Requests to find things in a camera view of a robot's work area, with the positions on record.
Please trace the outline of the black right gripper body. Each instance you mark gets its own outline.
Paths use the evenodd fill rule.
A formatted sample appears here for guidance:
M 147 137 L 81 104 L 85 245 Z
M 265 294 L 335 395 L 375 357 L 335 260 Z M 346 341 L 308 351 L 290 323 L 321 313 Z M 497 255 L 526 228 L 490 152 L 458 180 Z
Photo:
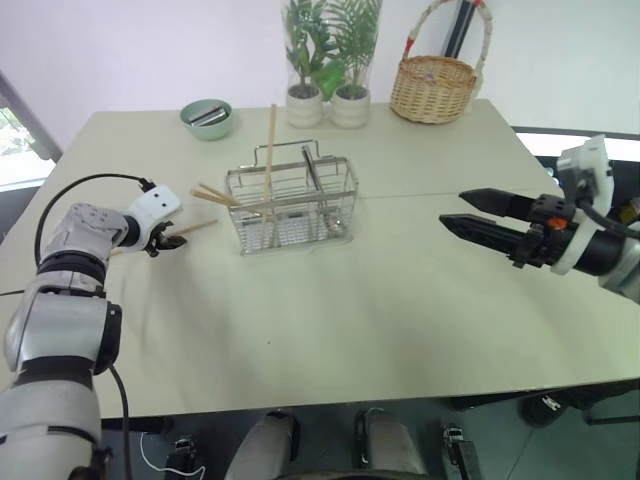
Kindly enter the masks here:
M 535 199 L 525 217 L 529 228 L 510 254 L 512 265 L 554 265 L 573 238 L 576 210 L 573 203 L 553 195 L 543 194 Z

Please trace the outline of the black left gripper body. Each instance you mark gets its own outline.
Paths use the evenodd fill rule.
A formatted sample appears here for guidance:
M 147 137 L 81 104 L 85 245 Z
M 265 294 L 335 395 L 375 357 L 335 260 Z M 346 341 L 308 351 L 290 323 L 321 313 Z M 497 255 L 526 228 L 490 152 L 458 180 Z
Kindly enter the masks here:
M 147 239 L 144 248 L 145 249 L 169 249 L 171 242 L 165 235 L 165 231 L 173 225 L 170 220 L 161 221 L 154 226 L 149 232 L 149 238 Z

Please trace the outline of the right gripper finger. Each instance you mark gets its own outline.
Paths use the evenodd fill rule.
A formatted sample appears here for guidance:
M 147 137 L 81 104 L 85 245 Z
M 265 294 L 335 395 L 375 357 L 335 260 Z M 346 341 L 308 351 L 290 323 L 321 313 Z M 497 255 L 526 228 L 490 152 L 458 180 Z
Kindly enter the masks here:
M 528 218 L 535 200 L 494 188 L 466 190 L 459 197 L 476 209 L 499 217 Z
M 440 215 L 439 221 L 456 237 L 501 252 L 512 259 L 525 259 L 525 234 L 482 217 L 469 214 Z

